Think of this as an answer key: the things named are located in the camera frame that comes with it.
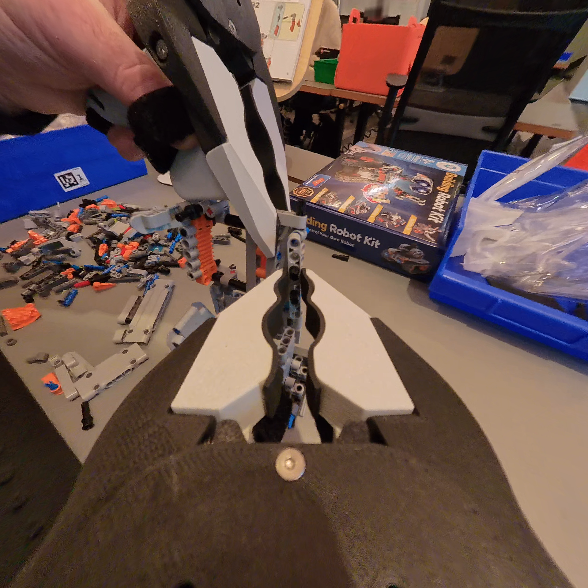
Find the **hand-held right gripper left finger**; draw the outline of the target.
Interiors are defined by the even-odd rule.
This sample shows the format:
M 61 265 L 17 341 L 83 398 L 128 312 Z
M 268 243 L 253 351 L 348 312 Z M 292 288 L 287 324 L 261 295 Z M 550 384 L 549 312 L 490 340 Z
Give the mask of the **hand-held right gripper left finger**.
M 277 301 L 274 272 L 223 310 L 171 403 L 174 413 L 216 419 L 261 419 L 263 385 L 273 351 L 262 319 Z

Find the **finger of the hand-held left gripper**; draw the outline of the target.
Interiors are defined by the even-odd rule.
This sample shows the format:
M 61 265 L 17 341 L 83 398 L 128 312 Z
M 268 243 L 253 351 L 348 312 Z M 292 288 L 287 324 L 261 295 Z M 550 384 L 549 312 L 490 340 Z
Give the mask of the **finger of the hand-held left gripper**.
M 223 144 L 206 154 L 206 160 L 248 234 L 267 258 L 273 258 L 277 211 L 247 134 L 239 86 L 212 47 L 195 37 L 192 43 L 226 136 Z
M 258 77 L 242 87 L 246 142 L 245 170 L 255 214 L 290 210 L 289 185 L 279 121 L 268 86 Z

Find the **clear plastic bags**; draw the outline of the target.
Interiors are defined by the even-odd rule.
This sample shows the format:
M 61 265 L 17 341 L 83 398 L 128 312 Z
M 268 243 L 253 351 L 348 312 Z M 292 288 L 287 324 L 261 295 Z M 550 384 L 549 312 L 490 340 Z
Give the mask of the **clear plastic bags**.
M 587 302 L 587 180 L 540 195 L 532 182 L 587 146 L 581 135 L 518 166 L 467 205 L 450 256 L 532 295 Z

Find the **orange gear frame assembly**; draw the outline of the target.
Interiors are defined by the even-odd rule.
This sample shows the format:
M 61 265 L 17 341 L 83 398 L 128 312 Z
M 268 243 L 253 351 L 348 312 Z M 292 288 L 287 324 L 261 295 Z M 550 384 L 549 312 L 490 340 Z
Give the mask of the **orange gear frame assembly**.
M 204 213 L 205 205 L 212 205 L 216 213 L 220 213 L 220 208 L 225 205 L 229 209 L 229 203 L 224 201 L 203 201 L 189 205 L 195 207 L 196 219 Z M 246 281 L 239 280 L 235 269 L 220 265 L 220 275 L 214 275 L 209 284 L 215 312 L 210 312 L 202 303 L 193 303 L 176 324 L 168 340 L 171 348 L 177 348 L 182 343 L 187 343 L 191 336 L 202 336 L 202 345 L 197 356 L 214 321 L 223 310 L 274 272 L 281 273 L 281 278 L 275 283 L 277 301 L 262 319 L 262 332 L 273 351 L 270 373 L 263 385 L 266 415 L 261 419 L 216 419 L 206 416 L 218 422 L 237 422 L 245 437 L 257 442 L 280 441 L 286 431 L 294 429 L 297 418 L 304 414 L 306 407 L 307 352 L 298 348 L 303 325 L 302 299 L 307 286 L 303 269 L 307 236 L 305 222 L 306 218 L 296 213 L 278 214 L 276 257 L 273 259 L 265 258 L 260 248 L 254 244 L 253 238 L 247 234 Z M 230 211 L 224 220 L 217 220 L 216 223 L 232 229 L 245 229 L 240 218 L 230 214 Z M 171 406 L 169 411 L 174 415 L 188 416 L 174 413 Z

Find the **orange container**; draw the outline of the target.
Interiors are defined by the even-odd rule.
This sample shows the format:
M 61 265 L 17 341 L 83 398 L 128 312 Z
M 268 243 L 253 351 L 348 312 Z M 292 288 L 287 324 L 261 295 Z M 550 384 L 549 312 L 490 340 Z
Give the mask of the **orange container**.
M 387 95 L 390 74 L 407 76 L 423 38 L 425 26 L 414 16 L 407 25 L 365 24 L 351 10 L 342 26 L 342 42 L 334 77 L 337 89 Z

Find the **grey long bar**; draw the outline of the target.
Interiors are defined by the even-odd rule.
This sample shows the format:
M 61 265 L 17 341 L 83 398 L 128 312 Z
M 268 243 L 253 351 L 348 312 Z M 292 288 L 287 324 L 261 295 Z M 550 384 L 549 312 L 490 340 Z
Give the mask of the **grey long bar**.
M 120 328 L 114 332 L 114 344 L 147 345 L 165 313 L 174 287 L 173 280 L 157 279 L 144 295 L 131 296 L 117 319 Z

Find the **blue plastic bin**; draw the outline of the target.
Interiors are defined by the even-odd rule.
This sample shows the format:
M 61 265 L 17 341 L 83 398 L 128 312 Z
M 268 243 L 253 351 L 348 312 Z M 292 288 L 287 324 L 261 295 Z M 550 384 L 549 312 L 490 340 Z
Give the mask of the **blue plastic bin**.
M 527 162 L 526 158 L 482 151 L 469 181 L 458 220 L 454 221 L 445 256 L 429 285 L 429 297 L 470 313 L 570 356 L 587 360 L 587 309 L 553 299 L 548 305 L 489 284 L 485 277 L 463 268 L 463 256 L 453 246 L 465 225 L 470 201 Z
M 148 172 L 88 125 L 1 141 L 1 223 Z

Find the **blue robot kit box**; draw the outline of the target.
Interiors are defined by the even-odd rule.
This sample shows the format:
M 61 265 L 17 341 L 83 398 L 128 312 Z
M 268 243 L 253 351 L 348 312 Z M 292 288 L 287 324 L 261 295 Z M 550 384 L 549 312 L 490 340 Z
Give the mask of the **blue robot kit box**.
M 308 238 L 422 282 L 445 255 L 463 163 L 359 142 L 290 192 Z

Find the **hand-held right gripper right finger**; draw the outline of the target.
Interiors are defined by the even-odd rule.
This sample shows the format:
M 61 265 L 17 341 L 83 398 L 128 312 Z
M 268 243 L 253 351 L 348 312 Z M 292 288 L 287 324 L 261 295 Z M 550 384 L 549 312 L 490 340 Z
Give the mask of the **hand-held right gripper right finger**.
M 325 420 L 410 415 L 411 400 L 371 317 L 310 270 L 311 301 L 325 328 L 313 351 Z

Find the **instruction booklet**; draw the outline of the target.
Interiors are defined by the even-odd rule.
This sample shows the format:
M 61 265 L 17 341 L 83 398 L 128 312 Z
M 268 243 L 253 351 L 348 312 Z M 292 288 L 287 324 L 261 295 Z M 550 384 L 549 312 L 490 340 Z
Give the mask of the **instruction booklet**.
M 291 83 L 295 76 L 311 1 L 252 1 L 261 46 L 273 81 Z

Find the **large orange wedge piece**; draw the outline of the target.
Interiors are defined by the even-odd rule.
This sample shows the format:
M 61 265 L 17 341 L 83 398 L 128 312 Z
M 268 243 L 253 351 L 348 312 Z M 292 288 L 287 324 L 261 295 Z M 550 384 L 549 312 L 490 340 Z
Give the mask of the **large orange wedge piece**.
M 16 332 L 29 325 L 32 325 L 41 318 L 41 313 L 34 303 L 26 303 L 23 306 L 6 308 L 1 311 L 1 316 Z

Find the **person's left hand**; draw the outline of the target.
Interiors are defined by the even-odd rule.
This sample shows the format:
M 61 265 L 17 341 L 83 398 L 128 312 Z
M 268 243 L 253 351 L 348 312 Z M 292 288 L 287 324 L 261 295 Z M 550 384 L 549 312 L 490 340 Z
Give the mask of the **person's left hand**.
M 165 130 L 177 93 L 135 37 L 127 1 L 1 1 L 1 135 L 82 116 L 88 92 L 101 89 L 132 115 L 132 128 L 93 120 L 124 158 L 143 157 L 150 119 L 153 138 L 185 136 Z

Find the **pile of small building parts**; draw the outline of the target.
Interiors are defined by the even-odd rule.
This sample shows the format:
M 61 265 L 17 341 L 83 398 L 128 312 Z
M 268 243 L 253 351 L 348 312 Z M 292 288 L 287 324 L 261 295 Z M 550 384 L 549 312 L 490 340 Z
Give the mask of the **pile of small building parts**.
M 1 291 L 14 290 L 24 305 L 58 297 L 69 306 L 81 289 L 96 292 L 136 283 L 139 297 L 173 269 L 209 285 L 220 275 L 215 245 L 230 245 L 231 233 L 213 234 L 220 213 L 205 205 L 140 207 L 106 195 L 77 205 L 30 210 L 24 236 L 1 244 Z

